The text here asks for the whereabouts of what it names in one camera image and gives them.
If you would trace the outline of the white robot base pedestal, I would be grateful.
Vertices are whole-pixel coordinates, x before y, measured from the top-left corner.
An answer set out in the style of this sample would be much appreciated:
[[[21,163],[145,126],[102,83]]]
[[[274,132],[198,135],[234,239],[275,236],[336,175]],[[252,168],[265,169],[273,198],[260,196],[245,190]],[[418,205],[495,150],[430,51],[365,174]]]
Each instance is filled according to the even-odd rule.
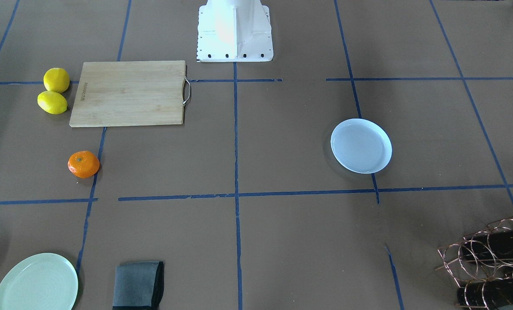
[[[270,62],[272,22],[260,0],[208,0],[198,10],[197,62]]]

